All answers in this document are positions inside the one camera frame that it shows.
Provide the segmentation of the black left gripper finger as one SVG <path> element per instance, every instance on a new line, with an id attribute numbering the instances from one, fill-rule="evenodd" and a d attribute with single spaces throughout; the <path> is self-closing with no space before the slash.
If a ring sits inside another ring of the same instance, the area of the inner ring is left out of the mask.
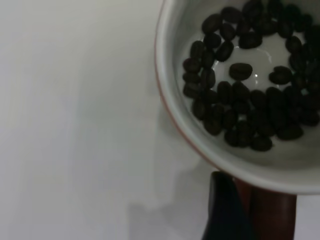
<path id="1" fill-rule="evenodd" d="M 255 239 L 233 179 L 220 171 L 212 172 L 210 175 L 208 219 L 202 239 Z"/>

